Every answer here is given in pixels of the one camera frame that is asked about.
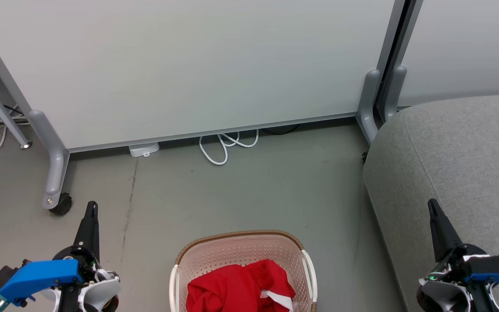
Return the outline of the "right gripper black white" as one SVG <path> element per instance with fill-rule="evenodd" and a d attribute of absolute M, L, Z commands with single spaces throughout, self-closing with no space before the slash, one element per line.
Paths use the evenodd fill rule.
<path fill-rule="evenodd" d="M 425 312 L 499 312 L 493 294 L 499 286 L 499 255 L 463 244 L 435 198 L 428 200 L 432 272 L 419 280 L 417 301 Z"/>

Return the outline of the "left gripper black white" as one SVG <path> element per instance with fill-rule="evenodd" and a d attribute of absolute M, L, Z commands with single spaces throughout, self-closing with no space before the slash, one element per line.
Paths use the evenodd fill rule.
<path fill-rule="evenodd" d="M 88 202 L 74 245 L 59 251 L 54 260 L 78 261 L 81 282 L 58 284 L 39 292 L 54 302 L 54 312 L 114 312 L 118 308 L 120 277 L 100 265 L 98 204 Z"/>

